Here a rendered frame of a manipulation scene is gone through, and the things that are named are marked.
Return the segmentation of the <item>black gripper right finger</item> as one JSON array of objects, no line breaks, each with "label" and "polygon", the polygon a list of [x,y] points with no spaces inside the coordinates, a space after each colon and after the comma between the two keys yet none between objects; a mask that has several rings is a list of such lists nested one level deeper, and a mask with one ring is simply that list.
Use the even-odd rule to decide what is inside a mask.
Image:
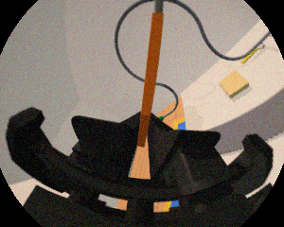
[{"label": "black gripper right finger", "polygon": [[151,113],[147,143],[149,143],[150,179],[160,181],[161,171],[169,160],[183,147],[215,147],[221,134],[214,131],[172,129],[160,117]]}]

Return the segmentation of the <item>brown rod with grey tip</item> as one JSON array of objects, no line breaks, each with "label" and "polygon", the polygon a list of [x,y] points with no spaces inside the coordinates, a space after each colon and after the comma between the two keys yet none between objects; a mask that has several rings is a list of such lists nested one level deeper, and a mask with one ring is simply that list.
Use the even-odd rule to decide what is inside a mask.
[{"label": "brown rod with grey tip", "polygon": [[152,110],[154,88],[156,88],[156,77],[158,71],[158,61],[160,61],[161,53],[161,37],[162,37],[162,20],[164,20],[164,0],[154,0],[150,34],[149,53],[147,53],[147,68],[145,76],[145,86],[143,86],[141,117],[139,117],[138,139],[137,146],[144,148],[147,137],[147,130],[149,129],[149,122]]}]

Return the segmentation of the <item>tan flat block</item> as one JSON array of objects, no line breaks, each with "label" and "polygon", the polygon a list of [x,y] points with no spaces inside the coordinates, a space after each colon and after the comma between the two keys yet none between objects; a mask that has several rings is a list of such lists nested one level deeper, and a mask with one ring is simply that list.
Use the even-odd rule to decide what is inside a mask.
[{"label": "tan flat block", "polygon": [[245,91],[244,88],[249,88],[247,79],[244,79],[237,71],[230,73],[228,77],[222,79],[219,84],[224,88],[225,93],[232,99],[232,97],[240,94],[240,91]]}]

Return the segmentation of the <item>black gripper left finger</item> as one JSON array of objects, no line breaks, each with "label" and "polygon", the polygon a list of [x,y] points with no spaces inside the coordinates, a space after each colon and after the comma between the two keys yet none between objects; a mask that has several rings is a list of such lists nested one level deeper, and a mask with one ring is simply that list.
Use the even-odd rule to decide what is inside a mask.
[{"label": "black gripper left finger", "polygon": [[139,117],[141,113],[136,113],[126,120],[115,122],[74,116],[71,117],[71,125],[78,140],[90,141],[105,148],[116,148],[119,151],[123,177],[128,177],[137,148]]}]

